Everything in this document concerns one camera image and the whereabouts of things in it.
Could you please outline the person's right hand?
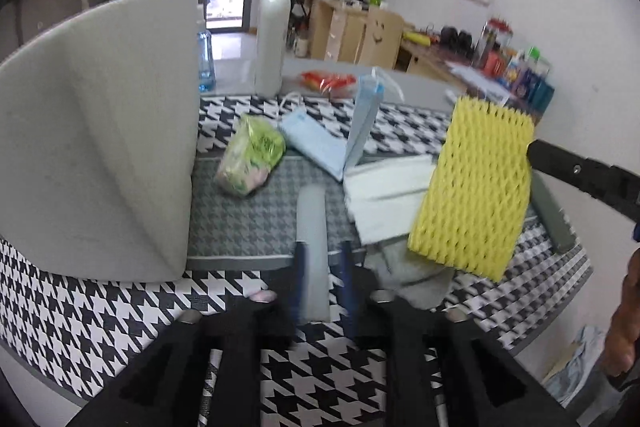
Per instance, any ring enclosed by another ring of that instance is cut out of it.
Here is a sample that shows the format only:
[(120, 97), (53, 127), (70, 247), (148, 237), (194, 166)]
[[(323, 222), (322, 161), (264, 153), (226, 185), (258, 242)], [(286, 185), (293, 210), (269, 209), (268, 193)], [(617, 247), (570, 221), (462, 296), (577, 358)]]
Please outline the person's right hand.
[(620, 304), (605, 338), (603, 367), (608, 375), (620, 376), (634, 366), (639, 352), (636, 348), (640, 333), (639, 308), (639, 251), (635, 251), (623, 280)]

